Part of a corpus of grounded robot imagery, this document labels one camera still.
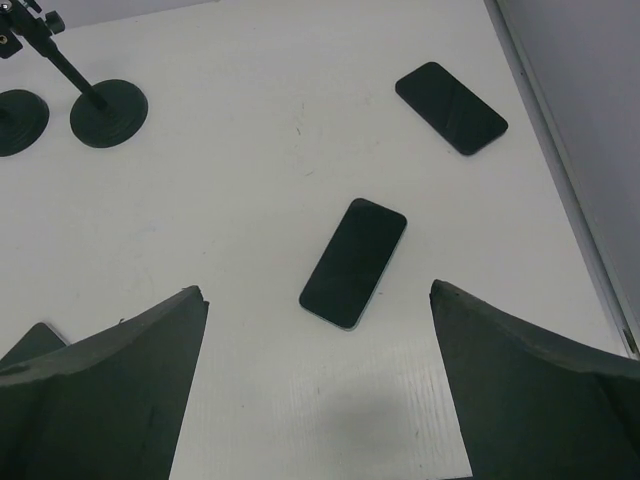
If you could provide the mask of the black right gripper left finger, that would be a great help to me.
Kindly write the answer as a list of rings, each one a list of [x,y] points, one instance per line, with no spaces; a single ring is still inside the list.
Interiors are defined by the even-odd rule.
[[[205,333],[196,286],[1,369],[4,479],[166,479]]]

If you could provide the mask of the black round-base phone stand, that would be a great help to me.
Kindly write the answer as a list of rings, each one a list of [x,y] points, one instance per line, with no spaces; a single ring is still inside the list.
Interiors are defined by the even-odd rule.
[[[43,13],[35,1],[1,3],[1,58],[6,60],[28,43],[80,92],[70,112],[72,133],[83,144],[98,149],[120,145],[135,135],[148,114],[142,90],[121,79],[92,85],[61,53],[53,36],[62,33],[61,16]]]

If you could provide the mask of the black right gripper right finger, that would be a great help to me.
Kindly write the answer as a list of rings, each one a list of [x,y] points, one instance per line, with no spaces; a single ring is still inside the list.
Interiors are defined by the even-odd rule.
[[[445,281],[430,305],[472,478],[638,478],[638,361]]]

